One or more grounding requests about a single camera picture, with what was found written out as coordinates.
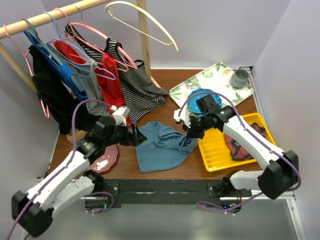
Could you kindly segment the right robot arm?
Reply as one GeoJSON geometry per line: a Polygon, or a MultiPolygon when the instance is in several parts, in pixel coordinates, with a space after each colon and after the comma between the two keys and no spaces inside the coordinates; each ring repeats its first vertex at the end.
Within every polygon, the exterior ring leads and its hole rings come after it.
{"type": "Polygon", "coordinates": [[[259,164],[260,171],[238,170],[226,175],[223,180],[223,192],[230,197],[240,190],[260,190],[268,198],[275,200],[286,191],[294,191],[302,184],[297,154],[269,142],[255,131],[232,102],[221,108],[214,102],[213,91],[203,92],[196,99],[200,114],[190,113],[182,116],[183,106],[175,114],[175,121],[183,123],[188,138],[203,138],[205,131],[218,129],[238,142],[259,164]]]}

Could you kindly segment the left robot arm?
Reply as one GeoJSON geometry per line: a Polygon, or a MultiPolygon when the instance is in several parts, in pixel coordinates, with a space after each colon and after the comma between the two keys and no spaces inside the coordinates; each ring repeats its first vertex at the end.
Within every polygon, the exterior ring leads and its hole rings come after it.
{"type": "Polygon", "coordinates": [[[137,147],[146,140],[136,123],[129,129],[112,116],[101,118],[53,172],[27,192],[19,190],[11,197],[13,224],[20,225],[29,236],[39,237],[63,208],[81,197],[103,194],[103,177],[89,167],[107,147],[137,147]]]}

